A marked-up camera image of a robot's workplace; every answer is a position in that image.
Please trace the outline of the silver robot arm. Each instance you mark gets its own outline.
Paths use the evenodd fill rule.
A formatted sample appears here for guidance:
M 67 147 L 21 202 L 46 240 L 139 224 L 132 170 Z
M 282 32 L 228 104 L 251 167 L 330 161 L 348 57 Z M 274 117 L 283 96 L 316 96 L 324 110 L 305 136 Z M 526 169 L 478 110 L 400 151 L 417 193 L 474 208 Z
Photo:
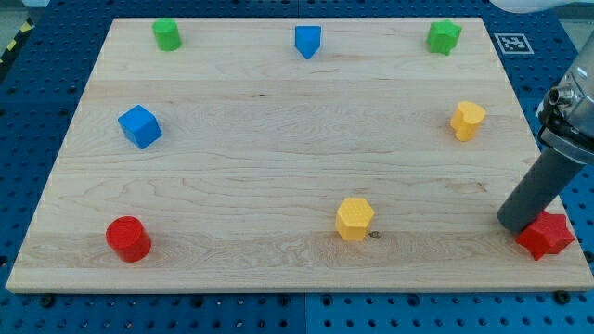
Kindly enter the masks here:
M 593 164 L 593 34 L 536 112 L 541 143 L 567 158 Z

